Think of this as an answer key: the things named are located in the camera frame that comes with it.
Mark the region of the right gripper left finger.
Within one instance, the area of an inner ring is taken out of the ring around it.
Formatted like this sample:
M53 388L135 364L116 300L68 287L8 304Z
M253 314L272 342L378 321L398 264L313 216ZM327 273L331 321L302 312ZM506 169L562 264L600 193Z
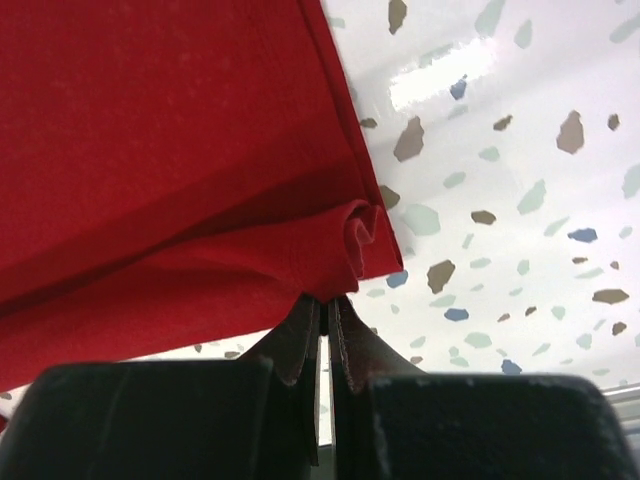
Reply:
M300 298L235 360L59 365L1 442L5 479L307 479L318 462L320 305Z

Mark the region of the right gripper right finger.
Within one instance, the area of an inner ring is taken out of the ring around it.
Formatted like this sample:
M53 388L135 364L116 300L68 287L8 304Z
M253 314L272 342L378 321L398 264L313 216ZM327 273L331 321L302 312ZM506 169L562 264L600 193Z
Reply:
M635 479L616 414L568 375L426 373L356 314L327 308L340 479Z

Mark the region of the red t shirt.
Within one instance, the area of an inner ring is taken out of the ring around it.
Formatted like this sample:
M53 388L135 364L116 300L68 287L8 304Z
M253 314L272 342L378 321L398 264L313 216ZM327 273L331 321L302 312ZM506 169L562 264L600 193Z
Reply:
M1 387L402 269L317 1L1 5Z

